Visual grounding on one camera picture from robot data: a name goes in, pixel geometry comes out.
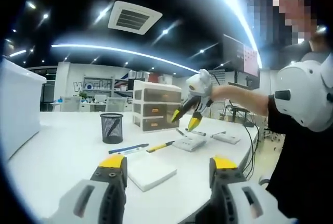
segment black shirt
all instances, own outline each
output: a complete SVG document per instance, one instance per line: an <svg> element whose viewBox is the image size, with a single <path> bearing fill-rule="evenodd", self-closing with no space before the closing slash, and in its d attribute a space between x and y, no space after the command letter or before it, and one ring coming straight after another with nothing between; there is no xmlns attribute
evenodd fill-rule
<svg viewBox="0 0 333 224"><path fill-rule="evenodd" d="M299 125L292 117L281 114L274 97L268 101L268 127L285 134L279 161L267 190L276 197L279 210L301 223L323 223L331 219L331 177L333 165L333 128L316 133Z"/></svg>

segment desk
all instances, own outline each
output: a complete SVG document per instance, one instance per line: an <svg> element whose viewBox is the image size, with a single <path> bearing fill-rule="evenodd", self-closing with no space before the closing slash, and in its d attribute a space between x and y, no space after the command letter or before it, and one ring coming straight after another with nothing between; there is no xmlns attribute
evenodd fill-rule
<svg viewBox="0 0 333 224"><path fill-rule="evenodd" d="M80 103L80 112L95 112L95 106L96 105L102 105L103 108L100 111L105 112L105 108L106 108L106 103Z"/></svg>
<svg viewBox="0 0 333 224"><path fill-rule="evenodd" d="M124 141L116 145L102 142L100 113L41 112L41 130L8 162L18 192L38 217L49 217L60 198L81 179L89 179L108 151L136 144L157 145L180 139L177 131L142 133L132 124L131 113L124 113ZM190 115L180 127L185 128ZM250 139L238 123L203 118L196 129L208 135L227 131L241 138L236 145L209 139L194 153L173 146L152 155L177 168L177 174L143 193L130 179L123 223L174 224L185 220L210 198L209 158L216 154L241 164L250 151ZM248 129L252 139L256 128Z"/></svg>
<svg viewBox="0 0 333 224"><path fill-rule="evenodd" d="M56 112L59 112L60 111L60 105L62 103L59 103L59 102L56 102L56 103L50 103L50 105L53 106L53 110L52 111L56 111ZM95 105L103 105L104 106L104 109L103 111L105 111L105 107L106 107L106 103L81 103L80 102L80 108L79 108L79 111L80 112L92 112L92 111L95 111L95 109L91 110L91 106L94 106Z"/></svg>

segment cable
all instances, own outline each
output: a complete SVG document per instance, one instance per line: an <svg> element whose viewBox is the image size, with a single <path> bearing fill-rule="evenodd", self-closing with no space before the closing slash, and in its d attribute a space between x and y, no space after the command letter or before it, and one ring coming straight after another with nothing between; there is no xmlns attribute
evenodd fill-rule
<svg viewBox="0 0 333 224"><path fill-rule="evenodd" d="M257 137L257 143L255 145L255 149L254 149L254 155L253 155L253 161L252 161L252 164L253 164L253 170L251 168L250 172L248 173L248 175L246 176L246 179L247 180L250 180L254 174L254 167L255 167L255 155L257 153L257 149L258 149L258 146L259 146L259 135L260 135L260 132L259 132L259 128L258 126L254 123L253 121L253 118L252 118L252 122L253 124L255 125L255 127L257 128L257 132L258 132L258 137Z"/></svg>
<svg viewBox="0 0 333 224"><path fill-rule="evenodd" d="M215 74L213 74L213 73L210 73L212 76L214 76L215 77L215 80L217 81L217 83L218 83L218 85L220 85L220 82L218 81L218 79L217 79L217 77L216 77L216 75Z"/></svg>
<svg viewBox="0 0 333 224"><path fill-rule="evenodd" d="M243 172L249 167L249 165L251 164L251 169L250 169L250 172L252 171L252 168L253 168L253 157L254 157L254 148L253 148L253 141L252 141L252 137L250 135L250 132L249 130L247 129L247 127L244 126L244 128L246 129L246 131L248 132L249 134L249 137L250 137L250 141L251 141L251 149L252 149L252 157L250 159L250 162L245 166L245 168L243 169Z"/></svg>
<svg viewBox="0 0 333 224"><path fill-rule="evenodd" d="M246 131L247 131L248 134L249 134L250 141L251 141L251 149L252 149L252 157L251 157L249 163L248 163L248 164L245 166L245 168L243 169L243 172L244 172L244 171L250 166L250 164L251 164L251 169L250 169L249 173L248 173L247 176L246 176L246 179L247 179L247 180L250 180L251 177L252 177L253 174L254 174L255 155L256 155L256 152L257 152L257 149L258 149L258 145L259 145L259 134L260 134L260 132L259 132L259 128L258 128L258 126L257 126L254 122L253 122L253 124L254 124L255 127L257 128L257 132L258 132L257 143L256 143L256 145L255 145L255 148L253 148L253 141L252 141L252 137L251 137L251 135L250 135L250 132L249 132L249 130L244 126L244 128L246 129Z"/></svg>

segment white sponge block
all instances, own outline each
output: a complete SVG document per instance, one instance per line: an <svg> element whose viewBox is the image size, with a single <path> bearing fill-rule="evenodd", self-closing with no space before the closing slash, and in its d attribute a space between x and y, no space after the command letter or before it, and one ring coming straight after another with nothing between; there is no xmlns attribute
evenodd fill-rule
<svg viewBox="0 0 333 224"><path fill-rule="evenodd" d="M128 163L129 178L143 191L150 190L174 176L177 169L145 152Z"/></svg>
<svg viewBox="0 0 333 224"><path fill-rule="evenodd" d="M212 138L221 141L221 142L227 142L230 144L236 144L240 141L240 138L237 136L232 136L224 133L214 134L212 135Z"/></svg>

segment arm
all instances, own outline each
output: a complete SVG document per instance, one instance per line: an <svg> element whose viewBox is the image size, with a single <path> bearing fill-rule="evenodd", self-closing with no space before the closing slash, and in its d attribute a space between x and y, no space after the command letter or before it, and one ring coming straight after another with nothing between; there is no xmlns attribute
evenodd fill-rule
<svg viewBox="0 0 333 224"><path fill-rule="evenodd" d="M236 86L217 86L213 88L213 101L230 99L247 110L262 116L268 116L268 96Z"/></svg>

